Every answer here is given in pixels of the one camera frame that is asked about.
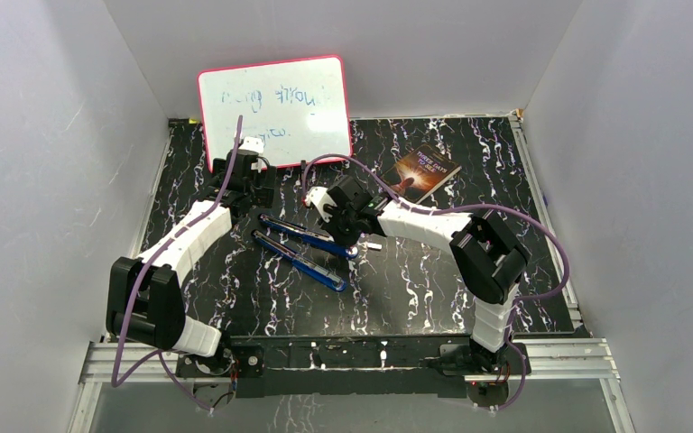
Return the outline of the whiteboard with pink frame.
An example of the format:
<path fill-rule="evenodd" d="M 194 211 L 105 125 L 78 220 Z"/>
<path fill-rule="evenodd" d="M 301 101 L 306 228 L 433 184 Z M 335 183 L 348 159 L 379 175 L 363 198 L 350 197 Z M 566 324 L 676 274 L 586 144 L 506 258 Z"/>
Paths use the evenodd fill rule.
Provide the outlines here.
<path fill-rule="evenodd" d="M 237 136 L 263 142 L 272 165 L 353 153 L 343 61 L 337 55 L 204 70 L 197 77 L 208 161 Z"/>

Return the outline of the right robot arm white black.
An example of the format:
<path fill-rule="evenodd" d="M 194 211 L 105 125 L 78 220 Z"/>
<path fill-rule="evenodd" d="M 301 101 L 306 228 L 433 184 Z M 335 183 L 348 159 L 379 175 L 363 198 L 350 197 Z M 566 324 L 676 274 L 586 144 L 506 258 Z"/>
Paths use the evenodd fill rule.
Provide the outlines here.
<path fill-rule="evenodd" d="M 320 226 L 337 244 L 350 246 L 362 235 L 409 239 L 455 260 L 475 298 L 475 318 L 466 349 L 444 365 L 467 373 L 496 373 L 508 360 L 516 291 L 531 258 L 494 210 L 441 214 L 389 194 L 373 195 L 350 176 L 329 188 L 314 187 L 304 202 L 319 212 Z"/>

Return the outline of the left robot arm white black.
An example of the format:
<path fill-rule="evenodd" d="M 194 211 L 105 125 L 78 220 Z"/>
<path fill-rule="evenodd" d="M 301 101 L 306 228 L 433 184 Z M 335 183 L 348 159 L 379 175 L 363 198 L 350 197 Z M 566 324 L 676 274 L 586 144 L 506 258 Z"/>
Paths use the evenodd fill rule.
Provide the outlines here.
<path fill-rule="evenodd" d="M 216 159 L 211 178 L 189 213 L 156 245 L 111 268 L 106 330 L 163 351 L 197 355 L 201 367 L 222 375 L 232 367 L 232 349 L 222 333 L 187 316 L 182 283 L 194 265 L 254 207 L 269 207 L 275 168 L 260 149 L 243 145 Z"/>

